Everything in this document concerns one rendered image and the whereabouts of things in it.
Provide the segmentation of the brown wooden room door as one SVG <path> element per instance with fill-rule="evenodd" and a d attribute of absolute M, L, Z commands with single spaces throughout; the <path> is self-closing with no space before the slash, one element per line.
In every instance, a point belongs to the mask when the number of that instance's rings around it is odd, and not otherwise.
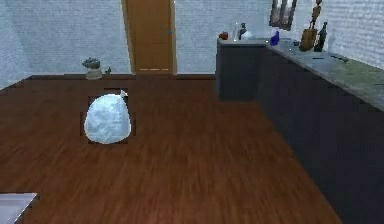
<path fill-rule="evenodd" d="M 133 75 L 176 75 L 173 0 L 121 0 Z"/>

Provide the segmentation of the white tied rubbish bag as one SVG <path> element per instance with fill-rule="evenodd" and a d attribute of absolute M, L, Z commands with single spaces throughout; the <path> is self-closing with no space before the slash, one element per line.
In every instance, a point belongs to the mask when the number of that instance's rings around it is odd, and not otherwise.
<path fill-rule="evenodd" d="M 128 94 L 105 94 L 89 106 L 84 121 L 86 137 L 100 144 L 113 144 L 126 139 L 131 133 L 131 121 L 125 99 Z"/>

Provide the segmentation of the dark grey kitchen counter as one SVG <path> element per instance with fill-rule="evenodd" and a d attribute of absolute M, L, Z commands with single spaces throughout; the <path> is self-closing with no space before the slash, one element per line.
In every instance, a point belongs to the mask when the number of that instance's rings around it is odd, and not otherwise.
<path fill-rule="evenodd" d="M 218 40 L 221 100 L 255 100 L 344 224 L 384 224 L 384 111 L 310 70 L 285 40 Z"/>

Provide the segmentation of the green potted house plant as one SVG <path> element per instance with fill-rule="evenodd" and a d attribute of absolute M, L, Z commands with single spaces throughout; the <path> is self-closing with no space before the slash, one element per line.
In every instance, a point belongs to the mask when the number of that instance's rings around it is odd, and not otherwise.
<path fill-rule="evenodd" d="M 97 58 L 89 57 L 82 62 L 82 65 L 88 69 L 86 73 L 87 80 L 97 80 L 102 77 L 100 61 Z"/>

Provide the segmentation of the dark green wine bottle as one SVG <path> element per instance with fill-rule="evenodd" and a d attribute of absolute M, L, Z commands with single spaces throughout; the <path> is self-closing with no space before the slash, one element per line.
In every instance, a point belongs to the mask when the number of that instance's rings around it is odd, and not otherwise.
<path fill-rule="evenodd" d="M 314 46 L 315 52 L 321 52 L 323 50 L 326 36 L 327 36 L 327 22 L 324 22 L 322 29 L 319 32 L 318 40 Z"/>

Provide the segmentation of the white flat furniture corner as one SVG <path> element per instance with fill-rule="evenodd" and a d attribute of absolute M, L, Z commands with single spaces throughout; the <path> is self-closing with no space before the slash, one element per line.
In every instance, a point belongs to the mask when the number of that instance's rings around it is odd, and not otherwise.
<path fill-rule="evenodd" d="M 36 193 L 1 193 L 0 224 L 15 224 L 36 196 Z"/>

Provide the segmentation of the framed wall picture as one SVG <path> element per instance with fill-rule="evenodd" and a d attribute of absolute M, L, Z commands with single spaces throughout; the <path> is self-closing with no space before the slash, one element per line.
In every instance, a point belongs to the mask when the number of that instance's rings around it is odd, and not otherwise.
<path fill-rule="evenodd" d="M 297 0 L 272 0 L 269 25 L 290 31 Z"/>

